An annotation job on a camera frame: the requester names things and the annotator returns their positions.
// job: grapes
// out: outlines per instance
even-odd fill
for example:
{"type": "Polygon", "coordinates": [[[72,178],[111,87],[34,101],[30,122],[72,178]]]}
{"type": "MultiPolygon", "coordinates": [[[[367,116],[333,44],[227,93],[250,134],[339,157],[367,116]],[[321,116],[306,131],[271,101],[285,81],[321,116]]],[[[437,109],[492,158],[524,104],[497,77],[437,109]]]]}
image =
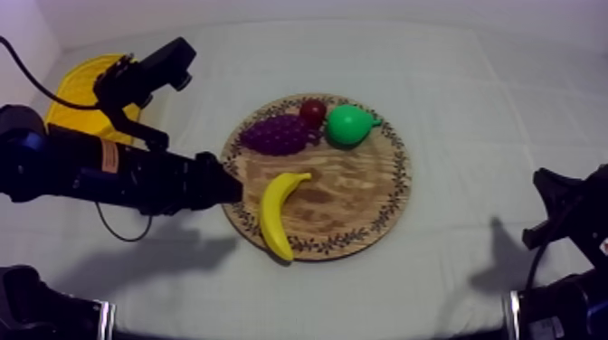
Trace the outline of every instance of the grapes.
{"type": "Polygon", "coordinates": [[[242,144],[251,150],[264,155],[285,156],[302,151],[307,143],[317,145],[321,133],[309,128],[299,116],[281,115],[253,124],[240,137],[242,144]]]}

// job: wooden plate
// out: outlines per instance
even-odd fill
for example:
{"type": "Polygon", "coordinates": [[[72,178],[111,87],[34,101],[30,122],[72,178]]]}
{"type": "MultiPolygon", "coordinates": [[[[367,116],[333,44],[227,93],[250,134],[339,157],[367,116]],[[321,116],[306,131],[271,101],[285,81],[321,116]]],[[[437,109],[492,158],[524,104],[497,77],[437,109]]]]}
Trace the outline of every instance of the wooden plate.
{"type": "Polygon", "coordinates": [[[410,158],[404,143],[383,120],[359,146],[339,150],[323,138],[318,146],[292,156],[264,156],[243,147],[239,134],[254,122],[284,113],[297,114],[306,99],[320,99],[328,112],[351,104],[383,119],[348,98],[307,93],[275,100],[258,109],[228,138],[222,161],[243,183],[243,200],[224,204],[228,219],[256,246],[266,249],[258,224],[258,206],[269,181],[286,173],[312,173],[283,205],[282,221],[296,260],[332,260],[377,242],[396,224],[412,184],[410,158]]]}

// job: decorative border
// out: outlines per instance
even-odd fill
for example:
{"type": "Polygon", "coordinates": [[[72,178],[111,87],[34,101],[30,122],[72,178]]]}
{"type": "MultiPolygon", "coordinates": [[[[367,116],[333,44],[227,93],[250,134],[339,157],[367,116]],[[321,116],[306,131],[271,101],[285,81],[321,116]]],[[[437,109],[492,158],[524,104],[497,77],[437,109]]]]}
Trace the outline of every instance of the decorative border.
{"type": "MultiPolygon", "coordinates": [[[[266,109],[260,109],[256,111],[251,117],[247,118],[242,124],[241,129],[237,132],[239,136],[245,129],[249,128],[254,123],[264,120],[269,117],[283,114],[283,112],[290,107],[298,107],[302,102],[309,99],[321,100],[325,105],[354,105],[360,109],[365,110],[374,116],[374,119],[380,118],[379,115],[373,109],[365,108],[363,105],[351,101],[346,98],[335,98],[332,96],[303,96],[299,99],[287,99],[283,100],[280,105],[272,105],[266,109]]],[[[296,252],[317,252],[325,253],[329,255],[331,251],[343,249],[353,242],[364,241],[366,237],[372,234],[379,234],[384,231],[388,226],[387,222],[395,216],[396,213],[400,212],[402,205],[405,204],[407,197],[404,198],[404,194],[408,189],[408,183],[406,179],[411,178],[411,174],[408,174],[409,168],[406,166],[408,161],[408,155],[404,150],[404,142],[397,135],[393,127],[385,120],[382,120],[381,134],[386,139],[390,140],[392,147],[396,149],[393,157],[394,171],[392,173],[392,181],[394,183],[394,190],[388,194],[387,203],[382,205],[378,215],[372,221],[369,227],[361,227],[359,229],[354,228],[349,232],[337,233],[334,236],[327,237],[326,240],[322,241],[317,238],[306,238],[302,239],[298,236],[288,236],[288,241],[291,248],[296,252]]],[[[237,137],[228,147],[228,153],[223,162],[224,168],[228,173],[233,176],[238,176],[238,166],[236,164],[236,158],[242,154],[242,143],[237,137]]],[[[226,204],[229,209],[232,210],[233,214],[237,216],[240,221],[240,225],[244,226],[243,231],[250,234],[252,237],[261,238],[260,225],[256,222],[255,216],[247,212],[245,204],[243,202],[226,204]]]]}

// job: yellow plate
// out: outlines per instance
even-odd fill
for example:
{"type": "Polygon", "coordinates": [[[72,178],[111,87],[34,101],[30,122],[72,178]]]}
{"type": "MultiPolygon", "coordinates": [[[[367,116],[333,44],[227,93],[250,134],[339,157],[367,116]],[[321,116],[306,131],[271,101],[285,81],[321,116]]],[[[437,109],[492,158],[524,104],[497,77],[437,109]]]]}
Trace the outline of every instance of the yellow plate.
{"type": "MultiPolygon", "coordinates": [[[[57,90],[57,96],[70,102],[93,105],[97,98],[93,93],[93,83],[109,66],[116,62],[122,54],[104,54],[89,59],[69,71],[63,77],[57,90]]],[[[125,114],[131,120],[139,119],[139,107],[130,104],[124,108],[125,114]]],[[[62,104],[53,102],[44,120],[46,124],[53,123],[65,128],[79,130],[84,133],[102,137],[122,144],[131,144],[133,137],[114,129],[109,119],[101,111],[83,111],[70,109],[62,104]]]]}

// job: plastic fruit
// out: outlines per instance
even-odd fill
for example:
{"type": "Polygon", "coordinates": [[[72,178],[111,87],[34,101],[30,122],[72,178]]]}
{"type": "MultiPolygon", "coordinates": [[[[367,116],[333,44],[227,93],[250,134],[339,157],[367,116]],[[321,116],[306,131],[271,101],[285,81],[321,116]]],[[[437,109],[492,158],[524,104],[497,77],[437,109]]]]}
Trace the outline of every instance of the plastic fruit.
{"type": "Polygon", "coordinates": [[[329,113],[325,131],[331,141],[352,146],[363,141],[372,127],[380,124],[381,120],[356,106],[340,105],[329,113]]]}
{"type": "Polygon", "coordinates": [[[264,155],[285,156],[296,154],[308,143],[317,145],[321,133],[307,126],[296,115],[281,115],[259,121],[244,130],[241,143],[264,155]]]}
{"type": "Polygon", "coordinates": [[[303,180],[312,178],[311,174],[285,173],[276,176],[266,187],[260,202],[261,236],[278,257],[293,260],[293,250],[280,220],[280,210],[287,197],[303,180]]]}
{"type": "Polygon", "coordinates": [[[328,107],[318,99],[306,100],[299,108],[299,116],[306,121],[309,128],[321,128],[327,113],[328,107]]]}

